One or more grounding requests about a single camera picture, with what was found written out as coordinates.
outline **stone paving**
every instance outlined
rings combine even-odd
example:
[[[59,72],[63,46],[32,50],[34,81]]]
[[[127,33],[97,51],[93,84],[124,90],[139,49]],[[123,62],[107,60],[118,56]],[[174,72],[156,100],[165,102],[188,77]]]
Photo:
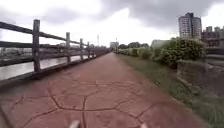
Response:
[[[2,94],[1,106],[13,128],[207,127],[112,53]]]

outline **cloudy sky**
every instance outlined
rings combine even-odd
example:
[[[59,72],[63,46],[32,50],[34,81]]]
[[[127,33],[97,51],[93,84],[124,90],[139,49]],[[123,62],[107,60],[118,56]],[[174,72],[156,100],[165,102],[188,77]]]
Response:
[[[41,31],[71,39],[109,45],[178,35],[177,19],[186,12],[202,17],[206,26],[224,26],[224,0],[0,0],[0,21],[32,28],[41,20]],[[1,40],[31,42],[31,36],[0,30]],[[60,43],[41,39],[41,43]]]

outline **grass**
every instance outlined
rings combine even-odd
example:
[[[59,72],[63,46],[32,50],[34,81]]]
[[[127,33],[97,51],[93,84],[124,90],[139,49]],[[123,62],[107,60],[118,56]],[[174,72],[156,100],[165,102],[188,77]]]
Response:
[[[175,71],[158,63],[139,58],[118,55],[128,65],[138,70],[153,81],[163,91],[170,94],[202,119],[208,122],[210,128],[224,128],[224,99],[217,96],[194,95],[184,84],[176,80]]]

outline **river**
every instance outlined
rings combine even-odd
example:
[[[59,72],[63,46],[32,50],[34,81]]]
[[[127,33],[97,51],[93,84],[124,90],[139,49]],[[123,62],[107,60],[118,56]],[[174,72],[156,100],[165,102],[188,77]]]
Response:
[[[71,57],[71,61],[79,60],[80,56]],[[67,58],[57,58],[57,59],[46,59],[40,62],[41,69],[45,69],[51,66],[55,66],[58,64],[63,64],[67,62]],[[0,80],[8,79],[11,77],[15,77],[18,75],[26,74],[29,72],[33,72],[33,62],[16,64],[11,66],[0,67]]]

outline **fence post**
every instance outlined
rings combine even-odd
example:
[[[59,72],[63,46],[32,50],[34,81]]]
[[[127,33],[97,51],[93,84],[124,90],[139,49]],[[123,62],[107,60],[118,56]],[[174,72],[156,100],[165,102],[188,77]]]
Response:
[[[70,33],[66,32],[66,54],[67,54],[67,63],[71,62],[71,57],[70,57]]]
[[[40,45],[39,45],[40,20],[35,19],[33,22],[33,66],[35,72],[40,72]]]
[[[83,60],[83,39],[80,39],[80,59]]]
[[[88,42],[88,44],[87,44],[87,49],[88,49],[88,59],[90,58],[90,47],[89,47],[89,42]]]
[[[95,53],[94,52],[95,52],[95,47],[93,46],[93,48],[92,48],[92,57],[93,58],[95,57],[95,55],[94,55]]]

